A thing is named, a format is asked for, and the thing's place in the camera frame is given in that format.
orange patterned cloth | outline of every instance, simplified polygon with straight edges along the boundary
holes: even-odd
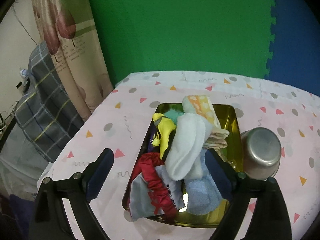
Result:
[[[182,106],[185,113],[199,114],[212,124],[213,129],[209,138],[204,143],[204,148],[213,148],[219,151],[227,147],[228,144],[225,138],[229,135],[229,131],[221,128],[209,97],[205,95],[186,96],[182,101]]]

pink tablecloth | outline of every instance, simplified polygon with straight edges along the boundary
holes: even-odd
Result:
[[[112,240],[207,240],[214,229],[176,227],[148,219],[131,222],[121,205],[156,107],[202,94],[215,104],[232,105],[241,132],[262,126],[278,135],[282,157],[275,178],[287,204],[293,239],[300,239],[320,209],[320,98],[291,86],[221,73],[133,73],[95,110],[48,175],[53,180],[69,178],[95,161],[104,148],[111,148],[114,165],[90,206]],[[68,201],[64,203],[75,237],[83,239]],[[252,199],[237,239],[244,237],[254,204]]]

green wall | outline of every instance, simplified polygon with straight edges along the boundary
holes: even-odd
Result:
[[[90,0],[113,84],[132,72],[197,70],[263,78],[272,0]]]

blue gripper pad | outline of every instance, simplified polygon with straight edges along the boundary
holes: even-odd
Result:
[[[216,161],[214,156],[210,151],[206,151],[204,156],[205,165],[208,168],[208,171],[213,178],[213,181],[217,185],[217,188],[221,194],[221,196],[228,200],[232,200],[232,185],[230,180],[227,178],[224,170],[219,165],[219,163]]]
[[[90,202],[97,198],[114,162],[113,151],[104,149],[94,163],[90,163],[83,172],[82,187],[86,199]]]

red cloth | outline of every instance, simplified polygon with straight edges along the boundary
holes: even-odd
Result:
[[[151,204],[155,206],[155,215],[158,215],[159,208],[162,208],[164,215],[163,218],[166,220],[174,219],[177,210],[174,207],[170,197],[168,189],[163,185],[161,178],[158,176],[155,167],[164,165],[164,162],[160,160],[160,153],[145,153],[141,155],[138,162],[135,164],[131,179],[132,182],[140,173],[144,180],[148,184],[149,197]]]

